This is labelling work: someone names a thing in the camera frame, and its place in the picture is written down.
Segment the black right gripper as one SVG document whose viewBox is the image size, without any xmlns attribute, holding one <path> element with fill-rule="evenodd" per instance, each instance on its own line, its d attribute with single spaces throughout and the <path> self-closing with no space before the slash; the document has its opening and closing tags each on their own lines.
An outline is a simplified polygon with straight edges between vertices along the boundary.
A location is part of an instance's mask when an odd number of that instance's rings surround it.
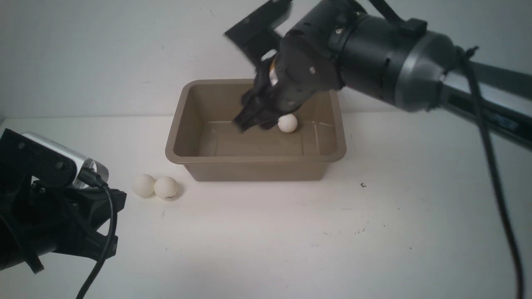
<svg viewBox="0 0 532 299">
<path fill-rule="evenodd" d="M 315 93 L 344 87 L 339 52 L 330 46 L 345 30 L 339 8 L 314 8 L 281 39 L 278 53 L 258 72 L 254 91 L 241 97 L 242 110 L 233 123 L 239 132 L 252 127 L 270 130 L 283 114 L 291 113 Z"/>
</svg>

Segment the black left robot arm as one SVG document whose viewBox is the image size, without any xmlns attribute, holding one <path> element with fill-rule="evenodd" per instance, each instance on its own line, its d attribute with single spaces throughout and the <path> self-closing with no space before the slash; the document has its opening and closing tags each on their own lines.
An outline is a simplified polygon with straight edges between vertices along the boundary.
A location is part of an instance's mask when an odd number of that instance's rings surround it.
<svg viewBox="0 0 532 299">
<path fill-rule="evenodd" d="M 1 269 L 44 270 L 48 253 L 104 262 L 116 254 L 127 194 L 95 159 L 33 132 L 1 134 Z"/>
</svg>

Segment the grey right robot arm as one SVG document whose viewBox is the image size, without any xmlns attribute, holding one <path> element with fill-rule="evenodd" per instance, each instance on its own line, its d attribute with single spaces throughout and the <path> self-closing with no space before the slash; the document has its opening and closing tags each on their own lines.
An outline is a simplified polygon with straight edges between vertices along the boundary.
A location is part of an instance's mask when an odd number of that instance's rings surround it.
<svg viewBox="0 0 532 299">
<path fill-rule="evenodd" d="M 442 108 L 531 148 L 531 76 L 471 58 L 420 19 L 401 19 L 383 0 L 375 17 L 354 0 L 322 0 L 256 68 L 243 104 L 270 128 L 319 92 L 350 88 L 405 112 Z"/>
</svg>

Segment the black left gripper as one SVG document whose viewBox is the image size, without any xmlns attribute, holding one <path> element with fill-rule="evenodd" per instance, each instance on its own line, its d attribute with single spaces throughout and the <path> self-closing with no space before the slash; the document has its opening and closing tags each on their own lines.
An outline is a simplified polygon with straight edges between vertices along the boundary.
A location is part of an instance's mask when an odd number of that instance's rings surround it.
<svg viewBox="0 0 532 299">
<path fill-rule="evenodd" d="M 98 229 L 111 217 L 107 193 L 53 188 L 36 180 L 29 195 L 29 238 L 38 255 L 99 259 L 107 238 Z"/>
</svg>

